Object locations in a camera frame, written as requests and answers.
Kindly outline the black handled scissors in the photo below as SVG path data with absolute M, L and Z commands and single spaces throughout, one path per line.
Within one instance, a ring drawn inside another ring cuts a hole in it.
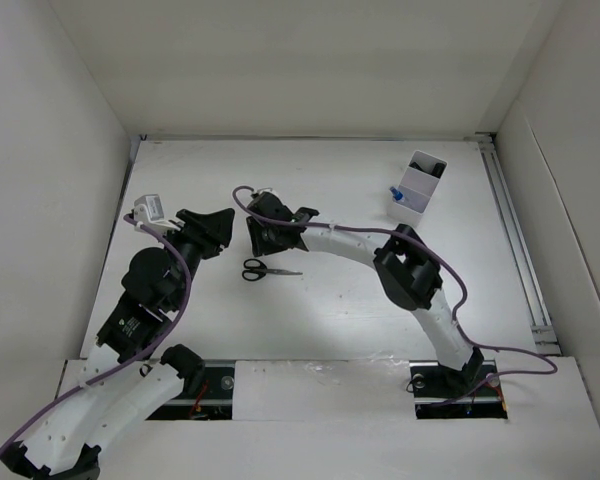
M 267 275 L 274 276 L 300 276 L 301 272 L 286 269 L 269 268 L 264 262 L 256 258 L 249 258 L 243 262 L 242 279 L 247 282 L 256 282 Z

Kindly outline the green highlighter marker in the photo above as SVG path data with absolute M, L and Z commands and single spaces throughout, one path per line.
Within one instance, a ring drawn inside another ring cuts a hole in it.
M 420 172 L 423 172 L 425 174 L 430 174 L 429 169 L 427 168 L 427 166 L 422 166 L 421 164 L 419 164 L 416 161 L 412 161 L 409 165 L 410 168 L 414 169 L 414 170 L 418 170 Z

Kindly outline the yellow highlighter marker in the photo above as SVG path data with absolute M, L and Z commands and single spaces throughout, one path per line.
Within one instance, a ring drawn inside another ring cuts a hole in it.
M 446 169 L 446 164 L 444 162 L 437 162 L 431 170 L 431 175 L 435 178 L 440 179 Z

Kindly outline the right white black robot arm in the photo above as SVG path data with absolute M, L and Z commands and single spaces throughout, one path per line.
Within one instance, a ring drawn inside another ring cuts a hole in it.
M 302 207 L 293 212 L 267 189 L 253 192 L 247 209 L 254 256 L 299 249 L 370 267 L 388 299 L 414 315 L 433 345 L 445 385 L 442 394 L 463 394 L 477 384 L 484 357 L 461 334 L 444 294 L 440 263 L 417 246 L 421 239 L 413 228 L 400 224 L 386 234 L 308 227 L 318 211 Z

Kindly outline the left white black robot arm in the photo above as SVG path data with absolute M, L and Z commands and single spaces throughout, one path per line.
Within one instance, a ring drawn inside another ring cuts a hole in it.
M 0 462 L 26 479 L 96 479 L 101 457 L 165 402 L 202 387 L 205 362 L 176 344 L 156 362 L 154 351 L 179 323 L 204 260 L 232 238 L 233 209 L 175 220 L 137 201 L 125 221 L 157 246 L 137 252 L 123 293 L 95 336 L 74 386 L 43 407 L 0 450 Z

